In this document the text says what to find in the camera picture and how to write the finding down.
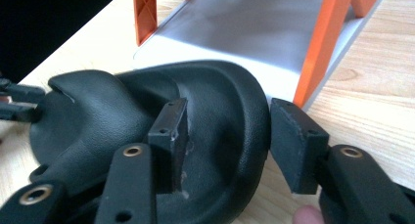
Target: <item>black clamp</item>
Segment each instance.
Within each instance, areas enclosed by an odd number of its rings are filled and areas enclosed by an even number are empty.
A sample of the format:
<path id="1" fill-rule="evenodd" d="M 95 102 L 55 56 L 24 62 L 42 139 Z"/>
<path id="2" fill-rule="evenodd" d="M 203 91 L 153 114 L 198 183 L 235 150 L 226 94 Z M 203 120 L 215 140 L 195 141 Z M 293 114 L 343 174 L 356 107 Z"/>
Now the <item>black clamp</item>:
<path id="1" fill-rule="evenodd" d="M 0 223 L 157 223 L 156 194 L 181 191 L 186 99 L 164 105 L 146 141 L 116 150 L 105 184 L 77 196 L 56 180 L 21 188 L 0 209 Z"/>
<path id="2" fill-rule="evenodd" d="M 325 223 L 415 223 L 413 193 L 395 185 L 368 153 L 329 147 L 329 134 L 289 102 L 273 99 L 271 120 L 271 154 L 293 193 L 316 194 L 321 185 Z"/>
<path id="3" fill-rule="evenodd" d="M 40 117 L 40 112 L 28 104 L 38 104 L 44 98 L 45 91 L 0 78 L 0 96 L 11 97 L 14 103 L 24 103 L 17 105 L 0 102 L 0 119 L 34 122 Z"/>

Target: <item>finger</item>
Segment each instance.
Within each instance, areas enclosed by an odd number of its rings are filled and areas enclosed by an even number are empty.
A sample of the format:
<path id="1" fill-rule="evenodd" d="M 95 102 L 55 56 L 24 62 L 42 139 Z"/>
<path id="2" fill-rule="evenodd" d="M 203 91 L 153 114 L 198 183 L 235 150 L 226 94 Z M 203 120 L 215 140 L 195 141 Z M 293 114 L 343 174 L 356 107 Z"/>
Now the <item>finger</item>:
<path id="1" fill-rule="evenodd" d="M 293 224 L 324 224 L 323 215 L 311 205 L 303 206 L 294 214 Z"/>
<path id="2" fill-rule="evenodd" d="M 0 96 L 0 102 L 9 103 L 10 102 L 9 97 Z"/>

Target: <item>brass screw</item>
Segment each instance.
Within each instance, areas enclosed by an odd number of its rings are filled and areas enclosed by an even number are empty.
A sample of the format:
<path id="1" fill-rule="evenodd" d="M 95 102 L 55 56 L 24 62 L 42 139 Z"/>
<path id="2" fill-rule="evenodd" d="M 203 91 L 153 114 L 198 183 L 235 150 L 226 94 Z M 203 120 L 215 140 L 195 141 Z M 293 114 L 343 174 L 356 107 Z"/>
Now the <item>brass screw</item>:
<path id="1" fill-rule="evenodd" d="M 340 149 L 340 151 L 348 157 L 355 157 L 355 158 L 359 158 L 359 157 L 363 157 L 363 153 L 359 150 L 353 149 L 353 148 L 342 148 Z"/>
<path id="2" fill-rule="evenodd" d="M 123 154 L 126 157 L 135 157 L 135 156 L 140 155 L 141 153 L 142 153 L 141 147 L 137 147 L 137 146 L 126 148 L 123 152 Z"/>
<path id="3" fill-rule="evenodd" d="M 24 193 L 19 199 L 19 203 L 22 205 L 32 205 L 38 202 L 42 202 L 52 194 L 52 186 L 49 184 L 37 186 L 26 193 Z"/>

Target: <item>wooden table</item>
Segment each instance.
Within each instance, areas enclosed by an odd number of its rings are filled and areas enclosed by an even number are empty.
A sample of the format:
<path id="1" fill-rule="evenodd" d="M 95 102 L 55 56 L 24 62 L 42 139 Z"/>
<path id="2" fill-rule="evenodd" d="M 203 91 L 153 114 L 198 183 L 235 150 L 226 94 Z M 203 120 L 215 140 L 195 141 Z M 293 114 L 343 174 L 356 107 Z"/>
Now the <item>wooden table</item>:
<path id="1" fill-rule="evenodd" d="M 159 20 L 182 1 L 159 0 Z M 77 69 L 131 70 L 136 49 L 132 0 L 114 0 L 22 83 L 46 88 L 51 76 Z M 366 150 L 393 181 L 415 190 L 415 0 L 380 4 L 307 112 L 331 134 L 331 145 Z M 0 122 L 0 203 L 37 167 L 27 129 Z M 235 223 L 291 223 L 306 203 L 317 198 L 290 194 L 270 158 Z"/>

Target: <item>orange metal frame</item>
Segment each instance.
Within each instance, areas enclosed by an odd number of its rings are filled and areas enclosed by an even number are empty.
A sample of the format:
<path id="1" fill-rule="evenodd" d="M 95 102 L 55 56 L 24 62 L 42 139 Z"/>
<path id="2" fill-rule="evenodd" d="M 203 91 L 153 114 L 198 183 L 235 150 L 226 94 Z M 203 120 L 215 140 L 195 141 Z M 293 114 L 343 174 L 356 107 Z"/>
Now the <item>orange metal frame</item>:
<path id="1" fill-rule="evenodd" d="M 377 0 L 323 0 L 317 23 L 302 65 L 294 103 L 302 107 L 326 74 L 349 5 L 355 15 L 365 17 Z M 137 44 L 157 29 L 156 0 L 134 0 Z"/>
<path id="2" fill-rule="evenodd" d="M 323 0 L 310 45 L 302 65 L 294 103 L 302 107 L 326 74 L 349 5 L 365 17 L 377 0 Z"/>
<path id="3" fill-rule="evenodd" d="M 157 29 L 156 0 L 134 0 L 137 45 L 143 44 Z"/>

